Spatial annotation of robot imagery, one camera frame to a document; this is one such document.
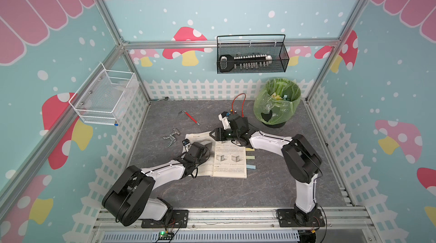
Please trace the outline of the green circuit board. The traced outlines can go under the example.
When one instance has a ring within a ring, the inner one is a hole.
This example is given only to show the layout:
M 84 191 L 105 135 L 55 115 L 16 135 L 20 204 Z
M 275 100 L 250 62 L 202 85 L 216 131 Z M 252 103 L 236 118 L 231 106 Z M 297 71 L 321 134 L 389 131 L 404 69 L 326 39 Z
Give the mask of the green circuit board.
M 174 232 L 161 231 L 158 236 L 158 241 L 171 241 L 174 238 Z

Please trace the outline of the black flat box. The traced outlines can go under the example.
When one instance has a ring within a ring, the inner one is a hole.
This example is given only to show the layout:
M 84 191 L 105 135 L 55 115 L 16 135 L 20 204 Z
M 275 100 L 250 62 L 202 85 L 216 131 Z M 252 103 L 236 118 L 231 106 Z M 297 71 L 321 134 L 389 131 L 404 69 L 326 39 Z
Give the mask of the black flat box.
M 248 118 L 239 117 L 239 120 L 237 123 L 238 123 L 238 127 L 240 129 L 246 130 L 249 128 Z

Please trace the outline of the green bagged trash bin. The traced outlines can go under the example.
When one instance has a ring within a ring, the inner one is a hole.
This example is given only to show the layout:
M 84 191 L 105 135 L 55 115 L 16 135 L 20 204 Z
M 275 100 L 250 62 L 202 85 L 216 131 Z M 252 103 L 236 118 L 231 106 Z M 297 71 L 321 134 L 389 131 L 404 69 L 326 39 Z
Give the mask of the green bagged trash bin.
M 294 116 L 301 98 L 301 89 L 295 82 L 270 79 L 255 99 L 254 115 L 267 127 L 283 127 Z

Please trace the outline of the sketch drawing book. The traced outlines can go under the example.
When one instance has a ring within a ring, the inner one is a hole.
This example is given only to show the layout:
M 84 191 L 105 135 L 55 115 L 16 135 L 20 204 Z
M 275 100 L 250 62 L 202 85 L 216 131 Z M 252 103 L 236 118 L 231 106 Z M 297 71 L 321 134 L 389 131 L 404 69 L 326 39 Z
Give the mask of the sketch drawing book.
M 198 167 L 199 177 L 247 178 L 246 147 L 231 141 L 215 141 L 210 132 L 185 136 L 191 143 L 200 143 L 210 151 L 208 160 Z

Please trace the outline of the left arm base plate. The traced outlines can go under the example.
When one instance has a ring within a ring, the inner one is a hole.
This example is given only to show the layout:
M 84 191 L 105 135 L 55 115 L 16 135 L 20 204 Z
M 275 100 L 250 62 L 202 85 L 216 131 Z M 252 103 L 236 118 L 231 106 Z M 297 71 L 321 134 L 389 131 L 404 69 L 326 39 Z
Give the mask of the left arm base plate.
M 186 228 L 189 210 L 171 210 L 161 220 L 144 219 L 142 228 Z

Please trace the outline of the small metal clamp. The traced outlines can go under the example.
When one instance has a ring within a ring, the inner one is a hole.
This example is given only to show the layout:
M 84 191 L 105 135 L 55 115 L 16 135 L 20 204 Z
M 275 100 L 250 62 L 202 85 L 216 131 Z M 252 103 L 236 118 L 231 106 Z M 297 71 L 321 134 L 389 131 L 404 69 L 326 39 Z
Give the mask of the small metal clamp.
M 173 128 L 170 135 L 163 137 L 164 140 L 169 141 L 169 144 L 167 146 L 168 148 L 171 147 L 177 141 L 177 136 L 179 136 L 180 134 L 181 133 L 177 128 Z

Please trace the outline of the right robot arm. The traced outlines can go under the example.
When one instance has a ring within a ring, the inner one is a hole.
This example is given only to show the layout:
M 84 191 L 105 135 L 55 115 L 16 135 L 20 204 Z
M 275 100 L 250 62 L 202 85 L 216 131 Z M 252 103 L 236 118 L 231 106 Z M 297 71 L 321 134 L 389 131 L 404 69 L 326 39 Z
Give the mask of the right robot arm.
M 284 158 L 287 169 L 296 180 L 294 208 L 301 216 L 317 210 L 316 180 L 321 174 L 322 160 L 303 135 L 280 137 L 264 133 L 250 125 L 247 117 L 223 112 L 219 115 L 222 127 L 210 132 L 215 141 L 235 141 L 246 148 L 261 149 Z

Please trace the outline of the red handled tool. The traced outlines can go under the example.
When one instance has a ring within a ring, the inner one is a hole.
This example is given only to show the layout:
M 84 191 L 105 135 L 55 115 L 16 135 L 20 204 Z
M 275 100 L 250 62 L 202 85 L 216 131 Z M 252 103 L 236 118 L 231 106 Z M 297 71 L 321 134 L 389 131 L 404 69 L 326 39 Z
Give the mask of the red handled tool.
M 196 119 L 194 119 L 187 111 L 180 111 L 179 113 L 178 113 L 179 115 L 180 114 L 185 114 L 190 120 L 192 120 L 197 126 L 199 126 L 200 127 L 200 123 L 196 120 Z

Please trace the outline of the black socket bit holder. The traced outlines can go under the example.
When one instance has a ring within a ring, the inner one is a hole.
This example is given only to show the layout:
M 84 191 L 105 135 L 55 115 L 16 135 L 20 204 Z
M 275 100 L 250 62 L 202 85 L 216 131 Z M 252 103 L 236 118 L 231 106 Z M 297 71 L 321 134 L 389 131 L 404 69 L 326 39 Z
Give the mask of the black socket bit holder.
M 268 67 L 272 64 L 273 58 L 266 54 L 221 55 L 217 61 L 219 73 L 230 73 L 232 70 L 254 70 Z

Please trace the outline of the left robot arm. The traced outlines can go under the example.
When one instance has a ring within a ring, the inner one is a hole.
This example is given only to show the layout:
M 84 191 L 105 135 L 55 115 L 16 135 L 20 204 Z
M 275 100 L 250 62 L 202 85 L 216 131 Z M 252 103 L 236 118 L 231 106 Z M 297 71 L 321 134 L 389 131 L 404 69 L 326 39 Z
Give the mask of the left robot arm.
M 127 227 L 137 220 L 167 227 L 177 222 L 174 208 L 161 198 L 151 199 L 156 188 L 186 177 L 196 178 L 200 165 L 211 156 L 209 147 L 188 143 L 178 157 L 152 168 L 129 166 L 102 199 L 102 206 Z

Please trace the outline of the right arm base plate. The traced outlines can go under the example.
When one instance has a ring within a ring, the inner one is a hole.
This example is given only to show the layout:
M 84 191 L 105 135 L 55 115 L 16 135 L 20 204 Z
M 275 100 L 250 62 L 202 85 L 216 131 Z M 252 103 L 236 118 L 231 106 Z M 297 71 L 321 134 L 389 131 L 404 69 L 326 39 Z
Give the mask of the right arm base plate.
M 277 209 L 276 218 L 281 228 L 308 227 L 319 229 L 326 226 L 322 211 L 316 207 L 309 213 L 298 208 Z

